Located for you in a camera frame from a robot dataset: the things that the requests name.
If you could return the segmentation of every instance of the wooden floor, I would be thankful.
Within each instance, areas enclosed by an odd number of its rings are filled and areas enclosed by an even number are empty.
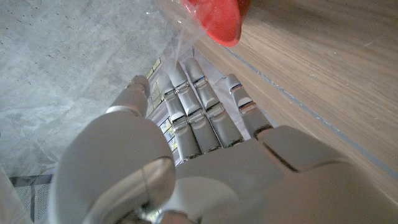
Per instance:
[[[398,1],[252,0],[237,46],[195,48],[398,201]]]

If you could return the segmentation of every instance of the white robotic hand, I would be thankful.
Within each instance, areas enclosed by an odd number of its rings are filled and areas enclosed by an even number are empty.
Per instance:
[[[338,151],[273,128],[234,75],[227,86],[252,139],[243,141],[195,59],[161,81],[184,163],[144,119],[149,84],[136,77],[62,156],[50,222],[396,223],[398,208]]]
[[[394,223],[398,220],[397,205],[345,156],[294,128],[273,128],[240,81],[230,74],[226,77],[227,88],[252,137],[243,142],[239,133],[233,133],[236,127],[198,62],[188,59],[185,68],[203,105],[202,111],[214,129],[209,132],[218,137],[223,148],[209,152],[199,147],[203,154],[191,159],[184,156],[184,145],[178,144],[185,162],[177,166],[173,195],[162,207],[157,223]],[[167,72],[172,85],[167,84],[164,93],[170,116],[180,114],[190,120],[194,113],[187,113],[192,104],[186,102],[195,102],[195,110],[201,110],[200,104],[179,64]],[[179,110],[171,109],[174,102]],[[223,121],[214,116],[222,113],[226,114],[219,115]],[[209,132],[204,136],[195,132],[194,123],[188,121],[185,125],[191,125],[193,133],[181,141],[195,145],[192,139],[196,139],[200,146],[199,142],[208,139]]]

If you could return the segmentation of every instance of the red object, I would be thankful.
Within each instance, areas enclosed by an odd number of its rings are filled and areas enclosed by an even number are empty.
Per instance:
[[[232,47],[239,42],[250,0],[182,0],[182,4],[217,43]]]

